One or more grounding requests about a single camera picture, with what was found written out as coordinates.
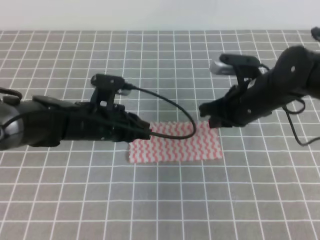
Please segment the table surface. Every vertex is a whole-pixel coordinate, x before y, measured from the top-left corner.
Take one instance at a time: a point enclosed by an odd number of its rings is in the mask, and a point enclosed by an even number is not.
[[[0,85],[88,100],[107,72],[184,106],[223,96],[235,78],[212,59],[258,56],[272,67],[288,46],[320,50],[306,30],[0,31]],[[302,140],[320,136],[320,101],[294,116]],[[186,121],[144,93],[117,98],[147,121]],[[291,105],[296,109],[298,104]],[[1,154],[1,240],[314,240],[320,238],[320,143],[300,147],[282,110],[219,130],[223,159],[128,163],[125,143],[65,141]]]

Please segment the cloth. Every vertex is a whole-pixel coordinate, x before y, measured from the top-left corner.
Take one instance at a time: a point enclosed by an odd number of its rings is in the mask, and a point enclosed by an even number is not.
[[[154,122],[153,132],[182,136],[191,133],[190,122]],[[214,160],[223,157],[216,129],[209,128],[207,121],[197,123],[197,131],[184,140],[151,136],[150,140],[137,139],[129,144],[130,163],[154,163],[174,161]]]

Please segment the black bracket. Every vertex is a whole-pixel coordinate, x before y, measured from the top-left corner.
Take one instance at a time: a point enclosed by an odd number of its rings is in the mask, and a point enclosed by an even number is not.
[[[256,79],[261,75],[259,70],[261,63],[255,56],[221,54],[219,59],[222,63],[233,67],[239,86],[245,83],[246,78]]]
[[[124,106],[115,104],[116,94],[120,94],[126,84],[123,77],[98,73],[91,78],[91,84],[95,87],[95,90],[90,103],[100,106],[101,102],[106,102],[107,111],[113,111],[115,108],[125,110]]]

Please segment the zigzag pattern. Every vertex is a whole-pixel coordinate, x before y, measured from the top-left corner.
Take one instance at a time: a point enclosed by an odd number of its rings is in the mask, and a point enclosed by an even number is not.
[[[153,132],[167,135],[187,135],[192,131],[190,122],[153,122]],[[216,129],[207,121],[197,123],[197,131],[185,140],[152,136],[150,140],[137,139],[129,144],[130,163],[214,160],[223,157]]]

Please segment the white grid line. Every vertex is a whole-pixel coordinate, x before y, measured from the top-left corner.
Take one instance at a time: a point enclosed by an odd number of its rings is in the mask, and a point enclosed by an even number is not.
[[[92,56],[93,51],[94,51],[96,36],[97,36],[97,35],[95,34],[95,35],[94,35],[93,45],[92,45],[91,56]],[[88,79],[88,77],[89,77],[89,70],[88,70],[87,73],[86,73],[86,79]],[[92,149],[91,149],[91,155],[90,155],[90,161],[89,161],[89,168],[88,168],[88,171],[87,171],[86,184],[85,184],[85,187],[84,187],[83,203],[82,203],[81,212],[80,212],[80,220],[83,219],[83,214],[84,214],[85,199],[86,199],[86,195],[87,195],[88,182],[89,182],[89,177],[90,177],[90,169],[91,169],[91,164],[92,164],[94,149],[95,149],[95,141],[93,141],[93,143],[92,143]],[[80,222],[79,225],[78,225],[78,229],[77,229],[77,233],[76,233],[76,239],[77,239],[77,240],[78,240],[79,237],[80,237],[80,230],[81,230],[81,222]]]
[[[300,125],[301,125],[301,128],[302,128],[302,132],[303,132],[303,134],[306,136],[305,131],[304,131],[304,128],[303,128],[303,126],[302,126],[302,124],[301,124],[299,115],[297,115],[297,118],[298,118],[298,121],[300,122]],[[288,145],[288,143],[287,143],[287,139],[284,138],[284,140],[285,140],[285,143],[287,144],[288,149],[289,149],[289,145]],[[312,155],[312,158],[313,158],[313,160],[314,160],[314,156],[313,156],[313,154],[312,154],[310,145],[308,146],[308,148],[309,148],[310,153],[311,153],[311,155]],[[292,155],[291,155],[290,152],[289,152],[289,155],[290,155],[290,159],[291,159],[291,161],[292,161],[292,165],[295,166],[295,163],[294,163],[294,161],[293,161],[293,159],[292,159]],[[301,192],[302,192],[302,197],[303,197],[304,200],[306,200],[305,192],[304,192],[304,190],[303,190],[303,188],[302,188],[302,186],[301,186],[300,179],[299,179],[299,175],[298,175],[298,173],[297,173],[297,169],[294,167],[293,170],[294,170],[295,176],[296,176],[296,178],[297,178],[297,180],[298,180],[299,187],[300,187],[300,190],[301,190]],[[308,206],[307,202],[305,202],[305,207],[306,207],[306,211],[307,211],[307,213],[308,213],[308,217],[309,217],[309,219],[310,219],[310,221],[311,221],[312,218],[311,218],[311,214],[310,214],[310,210],[309,210],[309,206]],[[315,226],[314,226],[313,222],[311,222],[311,226],[312,226],[313,234],[314,234],[315,238],[317,238],[317,232],[316,232],[316,229],[315,229]]]
[[[113,35],[112,33],[113,32],[111,32],[111,35],[110,35],[110,43],[111,43],[111,40],[112,40],[112,35]],[[109,53],[107,54],[107,58],[106,58],[105,72],[107,72],[108,61],[109,61]],[[106,234],[107,234],[107,221],[108,221],[108,214],[109,214],[109,204],[110,204],[110,201],[111,201],[110,200],[110,194],[111,194],[112,177],[113,177],[113,174],[114,174],[115,155],[116,155],[116,144],[114,144],[113,154],[112,154],[112,165],[111,165],[110,183],[109,183],[109,191],[108,191],[108,202],[106,204],[106,212],[105,212],[105,223],[104,223],[104,230],[103,230],[103,240],[106,239]]]
[[[268,160],[269,160],[269,164],[270,166],[272,166],[272,162],[271,162],[271,159],[270,159],[270,155],[268,153],[268,146],[267,146],[267,143],[266,143],[266,140],[265,140],[265,136],[264,136],[264,132],[263,132],[263,129],[262,129],[262,126],[261,124],[259,124],[259,127],[260,127],[260,131],[261,131],[261,134],[262,134],[262,138],[263,138],[263,143],[264,143],[264,147],[265,147],[265,150],[266,150],[266,154],[267,154],[267,157],[268,157]],[[277,180],[276,180],[276,176],[275,176],[275,172],[273,170],[273,168],[271,168],[271,173],[272,173],[272,177],[274,179],[274,182],[276,183]],[[288,233],[288,237],[289,237],[289,240],[291,240],[291,233],[290,233],[290,230],[289,230],[289,226],[288,226],[288,223],[287,223],[287,217],[286,217],[286,213],[285,213],[285,210],[284,210],[284,206],[281,202],[281,195],[280,195],[280,192],[279,192],[279,188],[278,188],[278,184],[275,184],[275,189],[276,189],[276,192],[278,194],[278,197],[280,199],[280,205],[281,205],[281,211],[282,211],[282,214],[283,214],[283,217],[284,217],[284,222],[285,222],[285,228],[286,228],[286,231]]]
[[[190,31],[189,31],[189,44],[190,44],[190,48],[191,48]],[[194,88],[194,102],[195,102],[195,111],[196,111],[196,121],[199,122],[198,107],[197,107],[196,83],[195,83],[195,74],[194,74],[193,61],[191,61],[191,68],[192,68],[192,78],[193,78],[193,88]],[[210,222],[209,222],[210,216],[209,216],[209,208],[208,208],[208,198],[207,198],[207,188],[206,188],[204,161],[201,161],[201,167],[202,167],[202,178],[203,178],[203,189],[204,189],[204,199],[205,199],[205,208],[206,208],[206,218],[208,220],[208,234],[209,234],[209,240],[211,240],[212,237],[211,237],[211,227],[210,227]]]
[[[144,34],[142,31],[142,42],[144,41]],[[140,76],[139,76],[139,88],[141,87],[141,73],[142,70],[140,69]],[[137,115],[139,115],[140,110],[140,101],[138,101],[138,109],[137,109]],[[130,222],[130,235],[129,240],[132,240],[132,233],[133,233],[133,217],[134,217],[134,199],[135,199],[135,182],[136,182],[136,163],[133,165],[133,185],[132,185],[132,204],[131,204],[131,222]]]
[[[259,207],[258,207],[258,203],[257,203],[256,190],[255,190],[255,187],[254,187],[254,184],[253,184],[253,180],[252,180],[252,176],[251,176],[251,169],[250,169],[250,167],[249,167],[249,161],[248,161],[248,156],[247,156],[247,152],[246,152],[245,141],[244,141],[244,138],[243,138],[243,134],[242,134],[242,129],[241,129],[241,127],[239,128],[239,131],[240,131],[241,141],[242,141],[242,145],[243,145],[243,149],[244,149],[245,161],[246,161],[246,165],[247,165],[247,167],[248,167],[249,178],[250,178],[250,182],[251,182],[251,188],[252,188],[252,191],[253,191],[253,197],[254,197],[254,200],[255,200],[255,207],[256,207],[256,212],[257,212],[258,219],[259,219],[259,224],[260,224],[262,239],[265,240],[264,228],[263,228],[263,226],[262,226],[261,217],[260,217],[260,211],[259,211]]]
[[[41,51],[40,57],[42,56],[43,50],[44,50],[44,45],[43,45],[43,49],[42,49],[42,51]],[[40,62],[40,57],[39,57],[39,60],[38,60],[37,63],[36,63],[36,67],[35,67],[35,70],[34,70],[34,72],[33,72],[33,74],[32,74],[31,79],[32,79],[33,76],[35,75],[36,69],[37,69],[37,67],[38,67],[38,65],[39,65],[39,62]],[[31,81],[30,81],[30,83],[29,83],[29,85],[28,85],[28,89],[27,89],[25,95],[28,94],[28,90],[29,90],[29,88],[30,88],[30,85],[31,85]],[[27,223],[27,225],[26,225],[26,227],[25,227],[23,240],[26,239],[27,234],[28,234],[28,230],[29,230],[29,226],[30,226],[30,220],[31,220],[31,217],[32,217],[34,208],[35,208],[35,202],[36,202],[37,195],[38,195],[38,192],[39,192],[40,183],[41,183],[41,180],[42,180],[44,171],[45,171],[45,165],[46,165],[46,162],[47,162],[47,159],[48,159],[48,154],[49,154],[49,151],[48,151],[48,152],[46,153],[46,155],[45,155],[45,160],[44,160],[44,163],[43,163],[43,167],[42,167],[42,170],[41,170],[39,182],[38,182],[38,185],[37,185],[37,187],[36,187],[36,191],[35,191],[33,203],[32,203],[31,210],[30,210],[30,214],[29,214],[29,218],[28,218],[28,223]]]
[[[18,66],[18,68],[17,68],[16,71],[15,71],[15,74],[14,74],[13,80],[12,80],[12,82],[11,82],[11,84],[10,84],[10,87],[12,86],[12,84],[13,84],[13,82],[14,82],[14,80],[15,80],[15,77],[17,76],[18,70],[19,70],[19,68],[20,68],[20,66],[21,66],[21,63],[22,63],[23,59],[25,58],[25,55],[26,55],[26,52],[24,52],[24,54],[23,54],[23,56],[22,56],[22,58],[21,58],[21,60],[20,60],[19,66]],[[21,173],[21,170],[22,170],[22,166],[23,166],[23,164],[24,164],[24,162],[25,162],[25,159],[26,159],[26,155],[27,155],[27,150],[28,150],[28,148],[29,148],[29,146],[26,148],[26,150],[25,150],[25,152],[24,152],[24,154],[23,154],[22,163],[21,163],[21,166],[20,166],[20,168],[19,168],[19,170],[18,170],[18,174],[17,174],[17,176],[16,176],[15,183],[14,183],[14,185],[13,185],[13,189],[12,189],[12,192],[11,192],[11,195],[10,195],[9,203],[8,203],[7,206],[6,206],[6,209],[5,209],[5,212],[4,212],[4,215],[3,215],[3,220],[4,220],[4,221],[5,221],[6,218],[7,218],[7,215],[8,215],[8,212],[9,212],[9,208],[10,208],[10,206],[11,206],[11,201],[12,201],[12,199],[13,199],[13,196],[14,196],[14,193],[15,193],[15,190],[16,190],[16,187],[17,187],[17,183],[18,183],[18,179],[19,179],[19,177],[20,177],[20,173]],[[0,236],[1,236],[1,233],[2,233],[2,230],[3,230],[3,227],[4,227],[4,224],[1,224],[1,226],[0,226]]]
[[[157,71],[156,71],[156,92],[159,92],[159,31],[157,31],[157,49],[158,49],[158,59],[157,59]],[[156,98],[156,121],[159,122],[159,98]],[[156,236],[155,239],[158,240],[159,238],[159,163],[156,163]]]
[[[66,34],[63,35],[62,37],[62,41],[61,41],[61,45],[59,47],[59,50],[61,49],[61,46],[62,46],[62,43],[63,43],[63,39],[65,38]],[[57,64],[57,59],[55,59],[54,61],[54,66]],[[48,82],[48,85],[47,85],[47,89],[45,90],[45,93],[47,93],[48,91],[48,88],[49,88],[49,84],[50,84],[50,80],[51,78],[49,78],[49,82]],[[66,91],[64,91],[63,93],[63,96],[62,96],[62,99],[64,100],[65,98],[65,94],[66,94]],[[67,170],[68,170],[68,165],[69,165],[69,161],[70,161],[70,156],[71,156],[71,149],[73,147],[73,144],[74,142],[72,141],[71,142],[71,146],[70,146],[70,151],[68,153],[68,159],[67,159],[67,162],[66,162],[66,166],[65,166],[65,170],[64,170],[64,174],[63,174],[63,180],[62,180],[62,185],[61,185],[61,189],[60,189],[60,193],[59,193],[59,201],[61,200],[61,197],[62,197],[62,192],[64,190],[64,182],[66,180],[66,176],[67,176]],[[53,236],[54,236],[54,230],[55,230],[55,226],[56,226],[56,221],[57,221],[57,216],[58,216],[58,211],[59,211],[59,207],[60,207],[60,202],[58,201],[57,205],[56,205],[56,209],[55,209],[55,214],[54,214],[54,221],[53,221],[53,224],[52,224],[52,228],[51,228],[51,233],[50,233],[50,240],[52,240]]]
[[[176,69],[176,44],[175,37],[173,32],[173,57],[174,57],[174,80],[175,80],[175,97],[178,98],[178,90],[177,90],[177,69]],[[176,108],[176,120],[179,122],[179,113]],[[181,203],[181,227],[182,227],[182,240],[185,240],[185,217],[184,217],[184,201],[183,201],[183,191],[182,191],[182,171],[181,171],[181,162],[179,162],[179,180],[180,180],[180,203]]]

